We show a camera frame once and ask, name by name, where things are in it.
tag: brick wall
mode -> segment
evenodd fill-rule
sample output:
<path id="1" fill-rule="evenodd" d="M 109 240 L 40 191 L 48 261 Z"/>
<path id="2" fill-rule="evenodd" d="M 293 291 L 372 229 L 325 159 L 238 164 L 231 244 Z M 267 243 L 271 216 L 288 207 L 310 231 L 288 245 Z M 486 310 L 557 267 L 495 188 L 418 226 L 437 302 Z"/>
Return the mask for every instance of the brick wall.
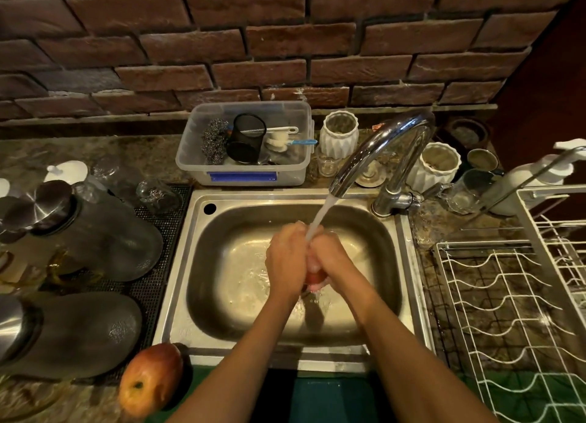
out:
<path id="1" fill-rule="evenodd" d="M 568 0 L 0 0 L 0 119 L 490 101 Z"/>

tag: white wire dish rack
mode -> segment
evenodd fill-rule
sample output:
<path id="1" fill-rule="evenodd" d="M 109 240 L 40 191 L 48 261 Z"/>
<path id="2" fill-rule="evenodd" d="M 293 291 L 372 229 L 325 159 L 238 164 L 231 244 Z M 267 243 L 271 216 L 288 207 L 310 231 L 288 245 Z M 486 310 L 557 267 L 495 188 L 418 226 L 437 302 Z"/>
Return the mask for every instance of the white wire dish rack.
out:
<path id="1" fill-rule="evenodd" d="M 545 215 L 571 195 L 586 185 L 517 191 L 528 240 L 434 248 L 465 380 L 503 422 L 586 422 L 586 220 Z"/>

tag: hand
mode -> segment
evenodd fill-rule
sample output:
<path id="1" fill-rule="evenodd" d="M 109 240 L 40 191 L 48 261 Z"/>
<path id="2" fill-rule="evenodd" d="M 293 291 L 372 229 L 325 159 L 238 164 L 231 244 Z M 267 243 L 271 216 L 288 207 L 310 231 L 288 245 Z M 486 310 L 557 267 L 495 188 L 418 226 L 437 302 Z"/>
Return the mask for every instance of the hand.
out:
<path id="1" fill-rule="evenodd" d="M 268 280 L 271 284 L 270 296 L 280 300 L 299 298 L 307 272 L 307 226 L 301 221 L 286 224 L 275 234 L 267 249 Z"/>
<path id="2" fill-rule="evenodd" d="M 340 294 L 348 279 L 357 276 L 364 278 L 346 253 L 338 235 L 333 232 L 316 234 L 309 244 L 309 251 L 331 278 L 334 290 Z"/>

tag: chrome faucet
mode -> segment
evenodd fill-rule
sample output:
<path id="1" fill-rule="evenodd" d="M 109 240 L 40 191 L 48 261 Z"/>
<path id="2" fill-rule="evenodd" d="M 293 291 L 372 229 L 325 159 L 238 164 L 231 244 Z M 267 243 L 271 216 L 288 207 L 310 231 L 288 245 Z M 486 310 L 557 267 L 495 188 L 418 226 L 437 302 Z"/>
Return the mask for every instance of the chrome faucet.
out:
<path id="1" fill-rule="evenodd" d="M 403 186 L 409 171 L 423 152 L 436 131 L 436 118 L 429 109 L 409 111 L 385 121 L 369 139 L 348 158 L 338 171 L 329 187 L 329 192 L 341 198 L 348 191 L 356 178 L 360 176 L 395 138 L 400 138 L 411 129 L 417 130 L 417 136 L 409 145 L 396 170 L 385 181 L 377 199 L 372 204 L 372 212 L 381 217 L 392 215 L 397 211 L 418 206 L 421 197 L 411 192 L 403 192 Z"/>

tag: sink basin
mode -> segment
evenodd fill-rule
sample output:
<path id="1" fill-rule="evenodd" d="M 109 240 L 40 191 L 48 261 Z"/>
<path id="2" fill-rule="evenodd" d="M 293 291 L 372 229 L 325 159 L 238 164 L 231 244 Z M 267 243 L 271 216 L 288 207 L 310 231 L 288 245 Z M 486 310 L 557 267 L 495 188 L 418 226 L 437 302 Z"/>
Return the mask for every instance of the sink basin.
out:
<path id="1" fill-rule="evenodd" d="M 379 219 L 376 191 L 353 190 L 322 224 L 423 344 L 432 348 L 420 274 L 406 216 Z M 216 365 L 250 329 L 269 293 L 264 265 L 283 224 L 310 223 L 326 189 L 196 191 L 173 262 L 154 344 L 181 343 L 194 364 Z M 331 286 L 303 294 L 283 330 L 273 367 L 360 372 L 369 355 L 350 309 Z"/>

